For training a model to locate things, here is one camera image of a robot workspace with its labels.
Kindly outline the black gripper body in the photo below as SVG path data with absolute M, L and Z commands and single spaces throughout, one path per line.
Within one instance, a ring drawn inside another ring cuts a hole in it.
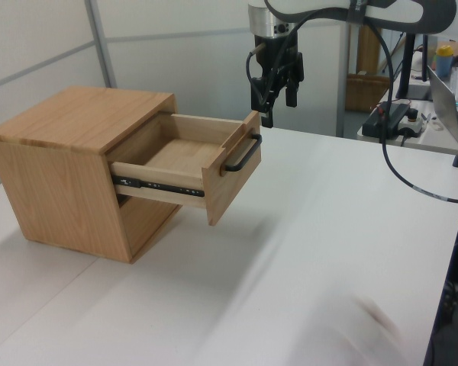
M 256 61 L 263 69 L 263 76 L 270 77 L 276 69 L 276 78 L 287 79 L 292 76 L 300 78 L 300 52 L 298 51 L 298 36 L 294 34 L 271 37 L 254 36 L 255 45 L 264 45 L 263 50 L 256 54 Z

